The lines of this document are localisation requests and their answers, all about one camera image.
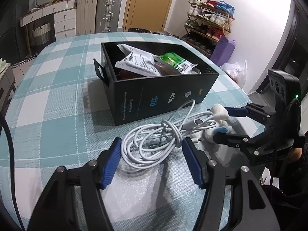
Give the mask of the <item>white plush toy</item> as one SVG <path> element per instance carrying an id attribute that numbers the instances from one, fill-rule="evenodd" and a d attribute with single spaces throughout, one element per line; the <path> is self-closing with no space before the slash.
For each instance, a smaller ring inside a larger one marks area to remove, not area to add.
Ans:
<path id="1" fill-rule="evenodd" d="M 213 113 L 215 127 L 206 129 L 204 132 L 205 139 L 209 143 L 214 143 L 213 136 L 217 132 L 223 134 L 230 134 L 233 131 L 233 128 L 228 124 L 227 120 L 229 119 L 229 113 L 227 109 L 221 104 L 214 104 L 210 111 Z"/>

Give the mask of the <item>green snack packet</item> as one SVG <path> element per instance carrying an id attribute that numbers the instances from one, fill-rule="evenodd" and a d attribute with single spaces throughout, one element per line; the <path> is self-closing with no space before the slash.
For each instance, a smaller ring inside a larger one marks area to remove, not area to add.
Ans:
<path id="1" fill-rule="evenodd" d="M 174 52 L 153 57 L 158 69 L 166 74 L 191 74 L 197 64 L 182 58 Z"/>

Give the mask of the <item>silver printed pouch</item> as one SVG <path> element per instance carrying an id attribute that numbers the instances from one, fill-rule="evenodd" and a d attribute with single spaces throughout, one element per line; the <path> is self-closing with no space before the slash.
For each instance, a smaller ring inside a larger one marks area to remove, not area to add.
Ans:
<path id="1" fill-rule="evenodd" d="M 117 47 L 125 54 L 125 57 L 115 63 L 116 68 L 145 77 L 161 76 L 151 53 L 124 43 L 118 44 Z"/>

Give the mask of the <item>red white printed packet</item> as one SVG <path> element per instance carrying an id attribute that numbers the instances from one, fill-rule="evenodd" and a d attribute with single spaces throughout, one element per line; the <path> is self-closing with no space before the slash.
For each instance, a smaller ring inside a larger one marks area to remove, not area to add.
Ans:
<path id="1" fill-rule="evenodd" d="M 125 69 L 120 70 L 120 77 L 122 80 L 128 80 L 128 79 L 137 79 L 137 78 L 143 78 L 143 75 L 127 71 Z"/>

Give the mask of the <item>white plastic bag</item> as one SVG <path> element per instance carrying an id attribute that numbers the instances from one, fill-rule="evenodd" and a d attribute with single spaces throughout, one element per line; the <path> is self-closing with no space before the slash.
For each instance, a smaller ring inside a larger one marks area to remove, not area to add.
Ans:
<path id="1" fill-rule="evenodd" d="M 234 64 L 225 63 L 220 66 L 224 71 L 241 89 L 244 87 L 247 77 L 247 61 L 242 64 L 236 62 Z"/>

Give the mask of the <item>purple bag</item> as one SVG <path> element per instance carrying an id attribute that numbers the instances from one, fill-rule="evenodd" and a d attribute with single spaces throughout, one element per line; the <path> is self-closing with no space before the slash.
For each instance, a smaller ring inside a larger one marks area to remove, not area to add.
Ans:
<path id="1" fill-rule="evenodd" d="M 235 49 L 235 40 L 228 40 L 224 35 L 220 38 L 211 55 L 210 60 L 218 67 L 227 63 Z"/>

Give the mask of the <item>shoe rack with shoes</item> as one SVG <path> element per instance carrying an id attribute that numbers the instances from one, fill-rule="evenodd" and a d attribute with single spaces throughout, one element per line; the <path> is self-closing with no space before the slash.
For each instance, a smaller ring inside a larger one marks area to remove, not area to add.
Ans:
<path id="1" fill-rule="evenodd" d="M 182 40 L 211 57 L 217 43 L 231 33 L 235 7 L 225 1 L 188 0 L 190 8 Z"/>

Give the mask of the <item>black cardboard box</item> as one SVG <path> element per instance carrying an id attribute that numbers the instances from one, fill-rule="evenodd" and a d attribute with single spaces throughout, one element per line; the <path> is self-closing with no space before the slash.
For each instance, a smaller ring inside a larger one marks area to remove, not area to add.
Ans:
<path id="1" fill-rule="evenodd" d="M 101 62 L 94 62 L 117 126 L 176 110 L 190 99 L 201 103 L 219 76 L 211 65 L 188 48 L 158 42 L 128 42 L 128 45 L 154 55 L 176 53 L 195 64 L 200 72 L 140 78 L 123 74 L 115 66 L 125 57 L 118 45 L 118 42 L 101 43 Z"/>

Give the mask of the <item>teal checked tablecloth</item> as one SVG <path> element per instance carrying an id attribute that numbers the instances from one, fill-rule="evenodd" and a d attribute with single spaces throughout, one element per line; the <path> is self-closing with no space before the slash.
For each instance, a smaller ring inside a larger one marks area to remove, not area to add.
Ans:
<path id="1" fill-rule="evenodd" d="M 93 64 L 101 58 L 101 43 L 114 41 L 180 42 L 146 33 L 91 34 L 56 41 L 35 58 L 6 113 L 14 143 L 17 210 L 10 192 L 8 143 L 1 136 L 1 197 L 18 225 L 28 225 L 58 166 L 82 166 L 114 138 L 139 125 L 161 121 L 157 116 L 114 125 Z M 102 192 L 115 230 L 192 230 L 203 197 L 180 149 L 160 165 L 139 173 L 120 163 L 112 183 Z"/>

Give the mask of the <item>wooden door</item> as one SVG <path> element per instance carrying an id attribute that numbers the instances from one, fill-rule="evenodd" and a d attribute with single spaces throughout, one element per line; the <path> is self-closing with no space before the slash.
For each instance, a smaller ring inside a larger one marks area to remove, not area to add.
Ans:
<path id="1" fill-rule="evenodd" d="M 173 0 L 126 0 L 123 29 L 163 31 Z"/>

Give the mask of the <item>grey side cabinet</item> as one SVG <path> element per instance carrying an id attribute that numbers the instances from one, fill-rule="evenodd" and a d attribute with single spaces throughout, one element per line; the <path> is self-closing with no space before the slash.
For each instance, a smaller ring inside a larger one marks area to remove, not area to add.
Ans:
<path id="1" fill-rule="evenodd" d="M 0 80 L 0 89 L 1 89 L 1 99 L 0 99 L 0 107 L 1 110 L 6 105 L 8 97 L 12 90 L 16 90 L 15 88 L 15 77 L 13 74 L 13 70 L 11 68 L 11 64 L 8 63 L 4 59 L 0 59 L 0 68 L 1 68 L 1 80 Z"/>

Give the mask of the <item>silver suitcase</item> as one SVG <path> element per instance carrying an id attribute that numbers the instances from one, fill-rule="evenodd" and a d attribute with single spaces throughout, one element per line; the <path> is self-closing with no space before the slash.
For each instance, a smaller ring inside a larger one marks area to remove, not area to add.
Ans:
<path id="1" fill-rule="evenodd" d="M 98 0 L 95 33 L 117 32 L 122 0 Z"/>

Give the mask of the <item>laundry basket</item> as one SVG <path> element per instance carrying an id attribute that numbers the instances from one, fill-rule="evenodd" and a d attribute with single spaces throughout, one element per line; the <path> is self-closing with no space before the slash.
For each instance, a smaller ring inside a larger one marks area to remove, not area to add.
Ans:
<path id="1" fill-rule="evenodd" d="M 44 22 L 42 25 L 34 24 L 32 35 L 35 46 L 46 45 L 51 41 L 51 24 Z"/>

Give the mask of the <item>beige suitcase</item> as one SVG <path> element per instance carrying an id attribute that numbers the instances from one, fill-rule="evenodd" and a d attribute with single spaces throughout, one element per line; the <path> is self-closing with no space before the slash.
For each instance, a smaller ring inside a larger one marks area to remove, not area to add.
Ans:
<path id="1" fill-rule="evenodd" d="M 98 0 L 77 0 L 76 35 L 95 33 L 95 16 Z"/>

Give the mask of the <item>white drawer desk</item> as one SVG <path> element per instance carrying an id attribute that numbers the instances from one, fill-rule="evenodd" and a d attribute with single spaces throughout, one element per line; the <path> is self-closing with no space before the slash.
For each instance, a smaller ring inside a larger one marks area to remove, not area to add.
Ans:
<path id="1" fill-rule="evenodd" d="M 76 7 L 75 0 L 63 0 L 35 9 L 20 19 L 20 26 L 29 24 L 50 23 L 55 40 L 76 36 Z"/>

